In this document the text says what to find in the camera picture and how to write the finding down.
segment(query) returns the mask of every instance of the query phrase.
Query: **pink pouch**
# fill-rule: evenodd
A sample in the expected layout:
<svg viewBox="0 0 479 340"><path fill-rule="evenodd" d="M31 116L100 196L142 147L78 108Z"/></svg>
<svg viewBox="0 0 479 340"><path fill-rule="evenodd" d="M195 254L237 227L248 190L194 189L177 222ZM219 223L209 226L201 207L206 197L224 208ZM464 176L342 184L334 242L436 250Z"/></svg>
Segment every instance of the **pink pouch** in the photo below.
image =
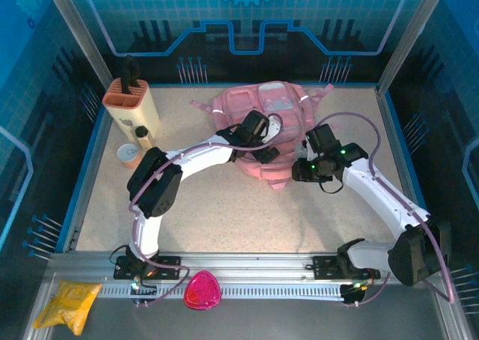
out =
<svg viewBox="0 0 479 340"><path fill-rule="evenodd" d="M274 141L280 155L270 164L261 164L251 154L236 161L246 174L265 179L273 189L280 190L291 179L296 144L305 140L305 133L314 127L314 111L332 89L331 84L315 88L316 95L309 97L301 85L267 82L227 89L213 99L212 106L195 100L191 104L212 113L218 130L241 123L251 110L280 115L284 129Z"/></svg>

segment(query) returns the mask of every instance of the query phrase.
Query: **speckled tabletop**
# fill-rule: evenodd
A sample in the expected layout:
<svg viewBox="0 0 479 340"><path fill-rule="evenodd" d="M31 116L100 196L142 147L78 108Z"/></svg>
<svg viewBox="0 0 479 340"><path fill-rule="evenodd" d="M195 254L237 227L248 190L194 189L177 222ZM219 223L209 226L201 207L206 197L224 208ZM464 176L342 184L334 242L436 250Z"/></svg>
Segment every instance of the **speckled tabletop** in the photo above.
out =
<svg viewBox="0 0 479 340"><path fill-rule="evenodd" d="M213 119L189 105L210 103L221 88L153 88L161 129L156 145L163 150L186 148L214 134ZM336 88L323 99L317 121L333 112L354 111L379 127L383 142L375 163L399 189L397 169L373 89ZM343 144L356 142L367 152L376 144L374 131L360 119L336 117L335 135ZM132 215L126 183L132 170L116 157L128 140L113 123L79 236L77 250L111 251L128 243ZM337 184L326 184L333 189ZM172 252L320 252L364 237L393 241L380 218L351 189L336 195L317 184L290 182L276 192L266 181L242 173L228 163L194 174L181 183L175 205L163 217L159 248Z"/></svg>

